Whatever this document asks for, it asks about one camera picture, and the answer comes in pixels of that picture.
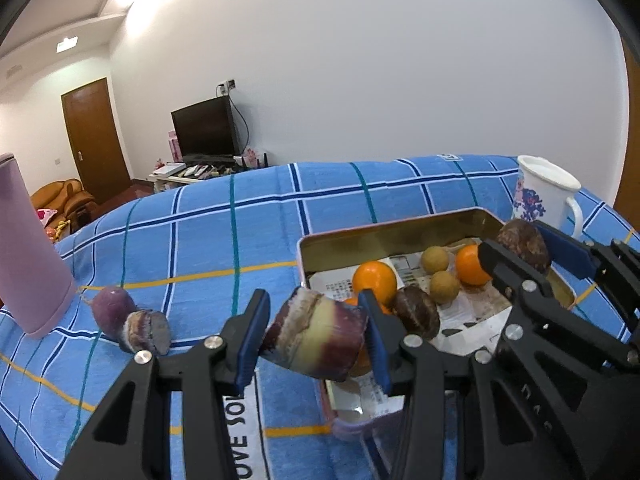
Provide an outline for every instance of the pillow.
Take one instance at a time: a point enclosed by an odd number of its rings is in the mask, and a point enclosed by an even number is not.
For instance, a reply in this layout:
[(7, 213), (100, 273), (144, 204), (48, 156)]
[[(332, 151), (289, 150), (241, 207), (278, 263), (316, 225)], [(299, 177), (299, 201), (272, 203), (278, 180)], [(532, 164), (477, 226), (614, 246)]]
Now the pillow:
[(55, 209), (38, 209), (36, 212), (38, 213), (38, 218), (40, 219), (40, 222), (42, 222), (42, 225), (44, 227), (47, 226), (49, 220), (51, 220), (55, 215), (58, 214), (57, 210)]

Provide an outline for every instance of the blue gripper pad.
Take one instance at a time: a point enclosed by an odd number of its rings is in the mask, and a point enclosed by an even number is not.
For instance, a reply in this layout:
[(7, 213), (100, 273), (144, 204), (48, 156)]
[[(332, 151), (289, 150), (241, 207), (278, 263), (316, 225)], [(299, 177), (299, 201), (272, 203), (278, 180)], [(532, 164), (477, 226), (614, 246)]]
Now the blue gripper pad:
[(595, 278), (598, 265), (591, 257), (589, 248), (540, 220), (533, 222), (544, 238), (551, 260), (568, 270), (576, 278)]
[(239, 395), (251, 382), (270, 316), (269, 294), (257, 288), (243, 314), (229, 318), (220, 335), (227, 343), (225, 383)]
[(370, 290), (364, 290), (358, 295), (358, 304), (366, 308), (369, 313), (365, 343), (373, 368), (373, 377), (383, 392), (392, 395), (394, 384), (391, 373), (394, 362), (399, 359), (400, 341), (406, 331), (396, 316), (388, 316), (380, 310), (380, 306)]

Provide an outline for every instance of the air vent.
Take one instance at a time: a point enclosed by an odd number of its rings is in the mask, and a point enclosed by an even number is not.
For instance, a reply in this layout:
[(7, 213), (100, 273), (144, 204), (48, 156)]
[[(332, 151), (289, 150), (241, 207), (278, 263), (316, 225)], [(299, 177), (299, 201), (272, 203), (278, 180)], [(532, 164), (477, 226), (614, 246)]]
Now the air vent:
[(9, 70), (6, 71), (6, 78), (9, 79), (15, 73), (20, 72), (22, 70), (22, 65), (13, 65)]

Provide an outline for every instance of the bed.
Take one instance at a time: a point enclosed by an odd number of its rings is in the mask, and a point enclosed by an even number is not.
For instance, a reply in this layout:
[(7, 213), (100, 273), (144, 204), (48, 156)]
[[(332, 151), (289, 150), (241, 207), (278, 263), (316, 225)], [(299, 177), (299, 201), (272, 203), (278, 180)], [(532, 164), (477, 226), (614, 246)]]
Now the bed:
[[(393, 162), (288, 164), (163, 192), (87, 225), (57, 244), (78, 293), (44, 339), (24, 336), (0, 310), (0, 428), (34, 476), (55, 477), (68, 448), (131, 355), (98, 332), (88, 302), (105, 285), (129, 290), (140, 306), (162, 310), (184, 352), (242, 312), (255, 288), (271, 295), (272, 316), (300, 279), (296, 243), (311, 234), (470, 206), (507, 220), (517, 163), (506, 156), (437, 155)], [(583, 240), (640, 238), (588, 190), (577, 200)], [(564, 230), (573, 226), (566, 220)], [(559, 269), (575, 290), (574, 312), (617, 338), (628, 337), (588, 280)], [(385, 436), (342, 442), (330, 434), (311, 378), (259, 360), (229, 426), (247, 446), (240, 478), (384, 478)], [(180, 398), (172, 398), (172, 476), (182, 468)]]

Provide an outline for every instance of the cable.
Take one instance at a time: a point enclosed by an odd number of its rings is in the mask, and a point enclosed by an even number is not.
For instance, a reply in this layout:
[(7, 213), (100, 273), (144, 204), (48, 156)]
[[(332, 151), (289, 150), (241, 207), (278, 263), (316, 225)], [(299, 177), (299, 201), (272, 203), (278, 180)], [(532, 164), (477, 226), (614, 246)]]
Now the cable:
[(244, 150), (246, 150), (246, 147), (249, 145), (249, 139), (251, 138), (251, 132), (249, 131), (249, 125), (246, 123), (246, 120), (244, 119), (244, 115), (242, 115), (240, 113), (240, 110), (238, 110), (238, 107), (236, 106), (236, 103), (234, 102), (234, 100), (231, 98), (231, 92), (229, 92), (229, 100), (231, 101), (231, 104), (234, 106), (234, 108), (236, 109), (236, 112), (238, 112), (238, 114), (240, 115), (240, 117), (242, 117), (242, 120), (244, 121), (244, 127), (246, 128), (246, 143), (244, 144), (244, 148), (242, 149), (242, 153), (241, 155), (244, 153)]

